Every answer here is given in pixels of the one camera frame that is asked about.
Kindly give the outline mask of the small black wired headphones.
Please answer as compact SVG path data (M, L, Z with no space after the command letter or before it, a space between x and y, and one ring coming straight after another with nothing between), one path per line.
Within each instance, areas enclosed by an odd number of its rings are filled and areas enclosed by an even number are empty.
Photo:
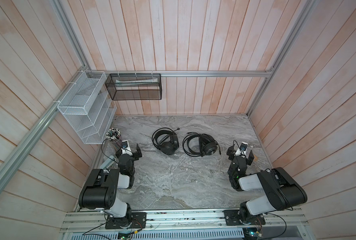
M190 147L190 141L198 138L199 142L199 151L196 152ZM219 143L208 134L200 134L195 132L190 132L183 140L183 149L184 152L190 157L204 157L204 156L211 156L217 150L221 155L221 148Z

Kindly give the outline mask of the large black gaming headset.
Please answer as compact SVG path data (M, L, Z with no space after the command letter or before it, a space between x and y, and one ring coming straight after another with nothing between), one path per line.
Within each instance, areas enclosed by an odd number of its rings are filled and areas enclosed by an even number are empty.
M160 128L156 130L151 139L153 145L165 155L171 156L174 155L175 151L180 147L179 139L176 134L176 131L170 128Z

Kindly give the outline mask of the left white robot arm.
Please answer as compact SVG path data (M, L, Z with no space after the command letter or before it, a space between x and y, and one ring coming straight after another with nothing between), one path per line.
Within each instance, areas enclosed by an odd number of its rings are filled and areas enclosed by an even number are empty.
M134 183L134 162L142 157L139 146L132 151L128 141L121 142L121 148L113 156L108 156L100 168L93 169L78 198L81 208L101 212L106 217L105 228L134 229L145 228L147 213L132 213L130 204L117 197L120 189L131 189Z

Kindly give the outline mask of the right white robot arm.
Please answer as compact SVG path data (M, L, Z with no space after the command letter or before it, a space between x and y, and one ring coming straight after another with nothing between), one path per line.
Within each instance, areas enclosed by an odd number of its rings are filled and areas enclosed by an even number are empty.
M264 213L291 210L307 202L304 189L281 167L247 175L246 171L253 163L254 154L250 151L246 156L246 152L246 143L241 143L238 150L235 150L234 145L227 150L231 161L228 169L231 186L238 192L260 190L264 195L241 203L238 210L225 210L227 226L264 225Z

